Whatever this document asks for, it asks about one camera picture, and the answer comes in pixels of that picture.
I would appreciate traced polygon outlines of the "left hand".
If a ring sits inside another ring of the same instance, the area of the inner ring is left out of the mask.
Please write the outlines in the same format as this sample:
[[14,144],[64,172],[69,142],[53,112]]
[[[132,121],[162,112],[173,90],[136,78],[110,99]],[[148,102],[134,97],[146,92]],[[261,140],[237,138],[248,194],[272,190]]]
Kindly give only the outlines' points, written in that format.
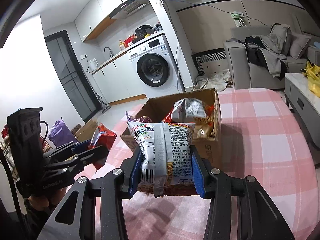
[[48,208],[50,204],[57,206],[62,198],[65,196],[67,188],[57,190],[54,194],[52,194],[49,198],[46,196],[30,196],[28,198],[31,206],[37,211],[43,211]]

